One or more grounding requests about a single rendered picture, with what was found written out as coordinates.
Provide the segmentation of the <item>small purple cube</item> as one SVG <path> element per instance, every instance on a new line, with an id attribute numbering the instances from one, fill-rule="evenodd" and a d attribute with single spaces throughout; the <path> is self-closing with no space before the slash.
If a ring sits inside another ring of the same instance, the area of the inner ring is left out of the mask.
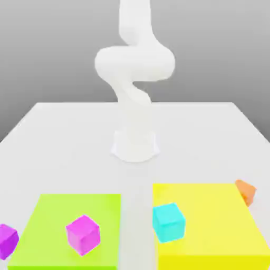
<path id="1" fill-rule="evenodd" d="M 5 260 L 15 250 L 19 236 L 17 230 L 0 224 L 0 259 Z"/>

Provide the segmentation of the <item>large lime green box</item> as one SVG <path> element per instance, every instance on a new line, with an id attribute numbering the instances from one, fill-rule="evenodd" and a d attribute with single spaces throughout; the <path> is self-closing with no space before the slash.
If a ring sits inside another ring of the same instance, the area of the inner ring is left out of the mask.
<path id="1" fill-rule="evenodd" d="M 101 243 L 80 256 L 65 227 L 83 215 L 100 226 Z M 120 220 L 120 194 L 42 194 L 8 270 L 118 270 Z"/>

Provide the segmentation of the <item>small magenta cube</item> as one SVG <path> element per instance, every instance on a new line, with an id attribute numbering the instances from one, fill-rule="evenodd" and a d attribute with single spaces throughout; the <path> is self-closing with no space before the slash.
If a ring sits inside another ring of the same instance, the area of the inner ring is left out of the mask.
<path id="1" fill-rule="evenodd" d="M 100 226 L 86 215 L 66 225 L 65 229 L 69 245 L 80 256 L 86 255 L 101 243 Z"/>

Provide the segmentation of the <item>small cyan cube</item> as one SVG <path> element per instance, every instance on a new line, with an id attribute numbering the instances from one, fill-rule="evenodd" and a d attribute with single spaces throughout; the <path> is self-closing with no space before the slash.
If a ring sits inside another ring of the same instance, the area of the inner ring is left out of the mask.
<path id="1" fill-rule="evenodd" d="M 175 202 L 154 206 L 152 226 L 160 243 L 182 239 L 186 230 L 186 219 Z"/>

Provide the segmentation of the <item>small orange cube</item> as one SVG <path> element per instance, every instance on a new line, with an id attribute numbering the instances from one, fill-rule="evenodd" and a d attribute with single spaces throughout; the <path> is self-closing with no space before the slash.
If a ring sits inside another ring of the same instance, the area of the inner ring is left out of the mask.
<path id="1" fill-rule="evenodd" d="M 256 187 L 239 179 L 235 181 L 235 185 L 237 186 L 246 206 L 249 207 L 253 203 L 254 196 L 257 191 Z"/>

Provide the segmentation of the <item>large yellow box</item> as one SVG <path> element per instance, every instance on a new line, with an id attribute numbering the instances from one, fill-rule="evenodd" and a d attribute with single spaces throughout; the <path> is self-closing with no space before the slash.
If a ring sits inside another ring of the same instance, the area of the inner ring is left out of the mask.
<path id="1" fill-rule="evenodd" d="M 153 205 L 176 203 L 184 238 L 155 240 L 157 270 L 268 270 L 270 248 L 235 184 L 153 184 Z"/>

